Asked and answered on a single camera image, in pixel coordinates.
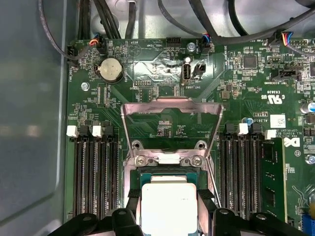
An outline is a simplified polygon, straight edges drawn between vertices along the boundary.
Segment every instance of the barcode sticker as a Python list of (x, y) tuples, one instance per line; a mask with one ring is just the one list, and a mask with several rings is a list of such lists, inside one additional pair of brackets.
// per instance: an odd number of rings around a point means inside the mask
[(285, 128), (285, 115), (270, 115), (270, 128)]

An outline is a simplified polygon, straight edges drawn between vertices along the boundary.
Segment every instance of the motherboard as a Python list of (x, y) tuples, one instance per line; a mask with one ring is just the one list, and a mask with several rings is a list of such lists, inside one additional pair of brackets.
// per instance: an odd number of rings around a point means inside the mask
[[(88, 43), (75, 41), (69, 51)], [(314, 50), (312, 39), (291, 44)], [(92, 47), (68, 75), (65, 221), (124, 207), (130, 139), (166, 152), (211, 143), (222, 207), (245, 219), (268, 212), (301, 228), (315, 195), (314, 57), (266, 40), (115, 39)], [(220, 119), (176, 107), (135, 113), (126, 136), (124, 104), (175, 97), (221, 104)], [(213, 187), (206, 175), (197, 172), (198, 188)]]

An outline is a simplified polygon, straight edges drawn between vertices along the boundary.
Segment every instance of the black cable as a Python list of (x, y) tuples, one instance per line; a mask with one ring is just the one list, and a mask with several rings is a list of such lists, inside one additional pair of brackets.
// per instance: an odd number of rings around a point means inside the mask
[(109, 6), (106, 3), (106, 0), (99, 0), (99, 3), (101, 4), (103, 11), (105, 12), (105, 16), (108, 20), (108, 23), (110, 25), (110, 28), (112, 29), (114, 38), (121, 38), (120, 34), (119, 34), (119, 30), (117, 28), (114, 16), (112, 14), (112, 12), (109, 9)]
[(278, 25), (276, 27), (273, 27), (271, 29), (267, 29), (267, 30), (259, 32), (259, 33), (254, 33), (254, 34), (239, 36), (239, 37), (221, 37), (221, 36), (218, 36), (217, 32), (213, 28), (213, 25), (211, 24), (211, 22), (208, 18), (208, 15), (207, 15), (205, 9), (203, 8), (201, 1), (200, 0), (189, 0), (189, 3), (191, 5), (195, 15), (197, 16), (197, 18), (199, 19), (199, 21), (201, 22), (201, 24), (203, 25), (203, 27), (205, 28), (207, 33), (211, 36), (211, 38), (216, 43), (223, 44), (223, 45), (246, 43), (246, 42), (256, 40), (256, 39), (264, 39), (264, 38), (271, 37), (275, 31), (288, 29), (288, 28), (296, 25), (297, 23), (300, 23), (301, 21), (303, 21), (303, 20), (307, 19), (308, 17), (315, 14), (315, 7), (314, 7), (312, 9), (304, 12), (303, 14), (293, 18), (292, 20), (289, 20), (289, 21), (287, 21), (281, 25)]
[(97, 12), (99, 14), (100, 20), (102, 21), (102, 25), (104, 26), (104, 29), (105, 29), (107, 37), (109, 39), (113, 39), (114, 35), (112, 33), (112, 29), (111, 29), (111, 27), (110, 27), (110, 25), (108, 23), (107, 17), (105, 15), (105, 12), (103, 11), (103, 7), (100, 4), (100, 1), (99, 0), (94, 0), (94, 4), (95, 4), (95, 7), (96, 7)]
[(56, 51), (58, 53), (60, 53), (61, 55), (63, 55), (65, 58), (69, 59), (69, 60), (78, 60), (80, 58), (82, 58), (85, 53), (91, 48), (90, 45), (86, 46), (77, 56), (72, 56), (72, 55), (68, 55), (67, 53), (65, 53), (55, 42), (53, 36), (51, 35), (48, 25), (47, 25), (47, 21), (46, 21), (46, 17), (44, 14), (44, 7), (43, 7), (43, 0), (38, 0), (38, 11), (39, 11), (39, 17), (40, 17), (40, 22), (43, 26), (43, 29), (45, 31), (45, 34), (48, 38), (48, 40), (50, 41), (51, 45), (56, 49)]
[(202, 37), (201, 33), (197, 33), (195, 31), (192, 31), (188, 28), (186, 28), (185, 26), (183, 26), (182, 24), (180, 24), (178, 21), (176, 21), (170, 14), (169, 12), (166, 10), (165, 6), (163, 5), (162, 0), (157, 0), (157, 4), (159, 7), (159, 10), (161, 11), (162, 15), (165, 17), (165, 19), (167, 19), (171, 24), (175, 25), (177, 28), (180, 28), (182, 31), (185, 31), (186, 33), (189, 33), (193, 36), (196, 37)]
[(78, 39), (84, 39), (83, 33), (83, 20), (84, 20), (84, 0), (79, 2), (79, 23), (78, 23)]
[(307, 57), (315, 56), (315, 53), (303, 52), (302, 50), (299, 50), (299, 49), (297, 49), (297, 48), (291, 46), (290, 44), (288, 44), (286, 47), (289, 48), (289, 49), (291, 49), (292, 51), (298, 53), (298, 54), (301, 54), (301, 55), (304, 55), (304, 56), (307, 56)]
[(238, 32), (240, 36), (248, 35), (248, 33), (244, 30), (241, 23), (239, 22), (237, 15), (236, 15), (236, 9), (235, 9), (235, 0), (227, 0), (228, 1), (228, 14), (230, 16), (232, 25)]
[(84, 0), (84, 15), (83, 15), (83, 37), (84, 39), (91, 38), (91, 4), (90, 0)]
[(134, 24), (136, 22), (136, 10), (137, 6), (135, 2), (129, 3), (129, 16), (128, 24), (126, 28), (125, 38), (132, 38)]

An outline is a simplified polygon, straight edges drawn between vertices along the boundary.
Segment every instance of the green circuit board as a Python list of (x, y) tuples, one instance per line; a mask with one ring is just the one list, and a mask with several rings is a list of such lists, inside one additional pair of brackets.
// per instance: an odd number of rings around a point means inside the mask
[[(266, 171), (274, 163), (262, 165), (265, 168), (262, 181), (272, 182), (274, 189), (270, 190), (277, 192), (274, 196), (262, 193), (262, 210), (267, 210), (268, 204), (275, 205), (280, 208), (279, 218), (285, 221), (287, 217), (293, 218), (295, 227), (300, 227), (301, 214), (308, 209), (309, 197), (315, 193), (315, 165), (306, 162), (307, 155), (315, 154), (315, 140), (312, 134), (305, 133), (305, 130), (312, 133), (314, 124), (308, 124), (300, 110), (301, 104), (314, 100), (315, 59), (294, 54), (284, 46), (267, 46), (265, 40), (228, 46), (210, 44), (206, 52), (200, 46), (201, 39), (181, 39), (176, 47), (169, 47), (166, 42), (166, 39), (108, 40), (106, 56), (92, 48), (78, 66), (69, 68), (67, 124), (91, 128), (99, 122), (105, 129), (113, 129), (117, 137), (115, 206), (124, 205), (123, 160), (128, 153), (121, 106), (128, 102), (147, 103), (163, 96), (185, 96), (195, 102), (218, 102), (224, 106), (219, 133), (224, 132), (227, 123), (237, 127), (243, 118), (261, 124), (263, 132), (277, 131), (277, 147), (272, 155), (279, 155), (277, 168), (279, 165), (282, 168), (276, 170), (275, 177)], [(197, 45), (193, 53), (187, 50), (191, 42)], [(73, 48), (80, 50), (87, 44), (88, 41), (76, 41)], [(303, 50), (314, 49), (314, 41), (310, 39), (293, 39), (291, 44)], [(200, 77), (183, 83), (182, 64), (186, 57), (191, 59), (192, 72), (200, 64), (205, 64), (206, 69)], [(105, 83), (95, 72), (95, 65), (105, 58), (116, 58), (123, 65), (124, 76), (115, 84)], [(82, 83), (89, 84), (87, 91), (81, 89)], [(130, 138), (141, 140), (144, 148), (171, 151), (193, 148), (199, 140), (208, 142), (214, 122), (206, 115), (165, 109), (160, 114), (134, 114), (127, 119), (127, 126)], [(211, 154), (220, 187), (219, 135), (215, 139)], [(73, 140), (69, 141), (65, 221), (74, 211), (75, 152)], [(107, 179), (105, 183), (110, 185), (111, 181)], [(92, 208), (95, 212), (97, 206), (91, 206), (91, 211)]]

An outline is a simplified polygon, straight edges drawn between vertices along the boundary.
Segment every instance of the mounting screw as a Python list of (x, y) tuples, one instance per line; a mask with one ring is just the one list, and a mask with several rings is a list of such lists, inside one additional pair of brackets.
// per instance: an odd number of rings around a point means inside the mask
[(201, 166), (202, 164), (202, 159), (200, 156), (194, 156), (192, 159), (192, 165), (194, 166)]
[(309, 165), (315, 164), (315, 156), (307, 155), (306, 158), (305, 158), (305, 161)]
[(136, 162), (138, 166), (145, 166), (146, 158), (144, 156), (138, 156)]
[(266, 219), (267, 219), (267, 217), (264, 216), (264, 215), (262, 215), (262, 214), (258, 214), (256, 217), (257, 217), (259, 220), (266, 220)]
[(228, 214), (228, 210), (222, 209), (222, 210), (220, 210), (220, 213), (223, 214), (223, 215), (227, 215)]
[(83, 82), (83, 83), (81, 84), (81, 89), (82, 89), (83, 91), (88, 91), (88, 90), (90, 89), (89, 83)]
[(196, 45), (194, 43), (187, 44), (187, 50), (193, 53), (196, 50)]

